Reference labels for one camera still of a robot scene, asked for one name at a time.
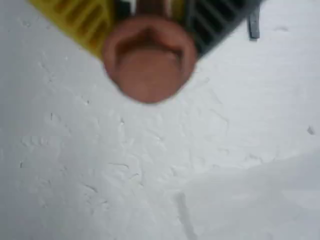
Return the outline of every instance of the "brown plastic peg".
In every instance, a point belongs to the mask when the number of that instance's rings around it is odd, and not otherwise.
[[[170,20],[170,0],[137,0],[136,15],[107,37],[103,61],[109,77],[128,97],[158,103],[188,81],[197,61],[192,38]]]

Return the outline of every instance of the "yellow grooved part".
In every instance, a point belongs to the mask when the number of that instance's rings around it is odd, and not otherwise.
[[[29,0],[60,30],[99,59],[108,33],[115,26],[114,0]],[[172,1],[173,18],[184,12],[184,0]]]

